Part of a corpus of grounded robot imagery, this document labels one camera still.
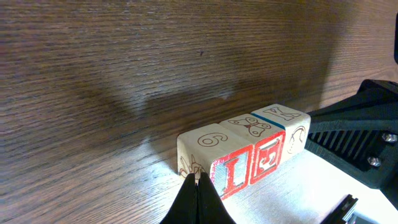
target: wooden surface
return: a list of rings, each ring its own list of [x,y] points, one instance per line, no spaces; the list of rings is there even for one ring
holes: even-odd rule
[[[182,183],[178,133],[277,102],[311,111],[365,78],[397,81],[397,9],[2,3],[1,221],[159,222]]]

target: red block face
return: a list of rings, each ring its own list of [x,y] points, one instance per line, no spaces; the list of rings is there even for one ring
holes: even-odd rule
[[[254,146],[254,158],[251,169],[250,184],[255,184],[279,165],[284,145],[285,131],[280,131],[259,141]]]
[[[252,152],[253,145],[249,145],[212,163],[210,179],[222,200],[248,185]]]

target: alphabet block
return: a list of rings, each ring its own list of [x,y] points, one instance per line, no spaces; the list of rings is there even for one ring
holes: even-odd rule
[[[220,123],[254,145],[250,184],[255,184],[279,165],[285,130],[251,114],[243,114]]]
[[[235,194],[249,183],[253,145],[222,127],[210,124],[177,138],[178,173],[186,177],[207,172],[221,199]]]
[[[286,140],[280,163],[289,160],[304,149],[311,123],[310,115],[278,104],[266,106],[251,114],[285,129]]]

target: toy block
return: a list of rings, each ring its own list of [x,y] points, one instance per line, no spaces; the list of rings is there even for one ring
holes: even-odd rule
[[[304,149],[311,123],[310,115],[278,104],[266,106],[251,114],[285,129],[281,164]]]
[[[243,114],[220,123],[254,145],[250,184],[255,184],[279,165],[285,130],[251,114]]]
[[[253,145],[222,127],[210,124],[177,138],[178,173],[194,173],[196,180],[207,172],[221,199],[249,183]]]

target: metal screw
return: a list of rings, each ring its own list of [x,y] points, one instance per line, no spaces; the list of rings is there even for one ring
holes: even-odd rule
[[[388,143],[394,143],[398,141],[398,136],[396,134],[391,134],[391,133],[383,133],[381,136],[384,141]]]
[[[372,156],[369,156],[369,157],[368,157],[368,163],[369,163],[371,166],[374,166],[374,167],[379,167],[379,166],[381,165],[380,159],[379,159],[379,158],[372,157]]]

